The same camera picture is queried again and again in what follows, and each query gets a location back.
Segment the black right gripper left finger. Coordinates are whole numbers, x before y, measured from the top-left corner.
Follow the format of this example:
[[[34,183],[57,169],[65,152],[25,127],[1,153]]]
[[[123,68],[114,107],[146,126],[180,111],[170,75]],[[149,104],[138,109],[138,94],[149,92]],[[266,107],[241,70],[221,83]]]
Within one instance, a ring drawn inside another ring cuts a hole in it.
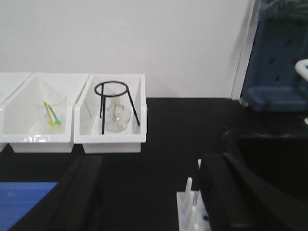
[[[12,231],[96,231],[103,207],[99,186],[103,158],[83,155],[76,158],[56,186]]]

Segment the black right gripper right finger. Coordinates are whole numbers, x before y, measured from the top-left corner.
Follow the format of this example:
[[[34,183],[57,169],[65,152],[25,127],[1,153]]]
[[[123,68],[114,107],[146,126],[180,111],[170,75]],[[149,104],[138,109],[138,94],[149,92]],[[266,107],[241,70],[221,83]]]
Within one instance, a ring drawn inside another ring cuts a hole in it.
[[[204,154],[200,191],[214,231],[306,231],[307,204],[265,182],[228,153]]]

